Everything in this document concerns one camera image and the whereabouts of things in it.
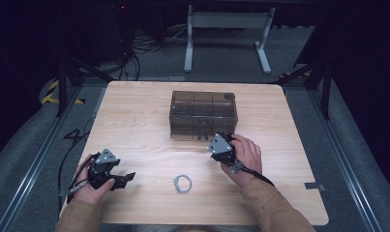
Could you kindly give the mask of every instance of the brown sleeve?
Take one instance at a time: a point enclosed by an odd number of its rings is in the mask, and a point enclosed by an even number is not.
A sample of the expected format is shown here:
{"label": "brown sleeve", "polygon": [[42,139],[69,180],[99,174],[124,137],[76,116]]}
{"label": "brown sleeve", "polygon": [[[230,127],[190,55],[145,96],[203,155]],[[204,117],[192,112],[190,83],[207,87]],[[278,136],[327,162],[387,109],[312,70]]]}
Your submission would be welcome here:
{"label": "brown sleeve", "polygon": [[271,185],[254,178],[242,187],[241,194],[263,231],[315,231],[307,219]]}
{"label": "brown sleeve", "polygon": [[55,232],[64,231],[99,231],[101,211],[99,206],[73,199],[65,208]]}

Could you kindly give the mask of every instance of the wooden table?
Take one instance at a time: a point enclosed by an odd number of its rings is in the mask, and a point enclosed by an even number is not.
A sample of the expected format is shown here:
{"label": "wooden table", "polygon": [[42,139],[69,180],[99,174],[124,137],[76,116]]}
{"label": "wooden table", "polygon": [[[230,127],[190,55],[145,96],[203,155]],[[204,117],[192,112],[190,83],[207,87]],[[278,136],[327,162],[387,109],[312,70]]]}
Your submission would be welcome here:
{"label": "wooden table", "polygon": [[[281,87],[261,84],[188,82],[111,82],[80,161],[108,148],[121,159],[112,174],[136,172],[125,189],[103,200],[104,223],[256,224],[220,164],[206,150],[210,141],[170,138],[173,90],[230,92],[236,97],[235,133],[259,145],[263,174],[311,224],[328,222],[315,178]],[[176,191],[181,174],[193,182],[187,194]],[[184,189],[188,182],[180,181]]]}

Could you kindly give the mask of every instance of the brown translucent box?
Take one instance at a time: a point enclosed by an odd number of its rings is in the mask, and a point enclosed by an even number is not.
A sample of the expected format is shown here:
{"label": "brown translucent box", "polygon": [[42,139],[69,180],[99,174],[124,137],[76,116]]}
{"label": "brown translucent box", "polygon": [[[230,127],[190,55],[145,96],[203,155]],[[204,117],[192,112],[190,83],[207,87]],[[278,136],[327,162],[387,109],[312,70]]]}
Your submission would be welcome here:
{"label": "brown translucent box", "polygon": [[173,91],[170,136],[209,140],[218,132],[234,133],[237,125],[233,93]]}

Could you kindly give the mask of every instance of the gray floor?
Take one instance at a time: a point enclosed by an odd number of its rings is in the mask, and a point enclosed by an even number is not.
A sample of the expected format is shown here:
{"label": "gray floor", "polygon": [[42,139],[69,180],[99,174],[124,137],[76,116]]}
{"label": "gray floor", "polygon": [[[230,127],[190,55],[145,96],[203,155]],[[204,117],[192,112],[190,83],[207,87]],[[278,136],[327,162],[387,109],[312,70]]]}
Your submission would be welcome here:
{"label": "gray floor", "polygon": [[[243,82],[266,83],[277,80],[279,74],[293,71],[292,64],[297,58],[313,28],[273,28],[266,44],[272,74],[264,74],[254,49],[254,41],[260,33],[245,30],[232,36],[220,30],[202,30],[195,34],[195,54],[193,71],[183,72],[186,44],[183,41],[171,43],[156,52],[138,55],[141,65],[142,81],[188,81],[188,82]],[[130,76],[135,74],[133,63],[126,71]],[[327,190],[321,192],[330,221],[327,225],[316,226],[317,231],[373,231],[358,202],[353,197],[353,189],[347,184],[336,154],[336,145],[330,140],[329,132],[324,128],[324,120],[317,113],[314,92],[305,91],[299,81],[285,86],[287,101],[296,127],[301,136],[310,165],[319,184]],[[45,94],[40,90],[40,98]],[[100,99],[105,92],[105,85],[96,78],[88,78],[81,88],[79,99],[86,99],[84,104],[74,104],[68,110],[65,120],[55,139],[50,144],[50,153],[36,175],[36,182],[30,186],[29,194],[18,202],[14,210],[15,217],[4,217],[5,212],[14,206],[10,205],[19,185],[39,156],[45,138],[56,123],[57,105],[45,103],[11,139],[0,155],[0,221],[4,221],[6,231],[52,231],[58,217],[57,178],[59,165],[73,144],[64,139],[69,132],[79,129],[81,133],[90,131]],[[337,87],[332,85],[330,99],[330,117],[326,122],[333,129],[346,159],[355,173],[358,183],[373,210],[380,229],[390,231],[390,188],[378,169],[373,155],[367,147],[359,129],[353,121]],[[79,162],[85,141],[74,146],[69,153],[62,170],[62,186],[65,187],[73,177]],[[130,231],[130,225],[106,225],[102,231]]]}

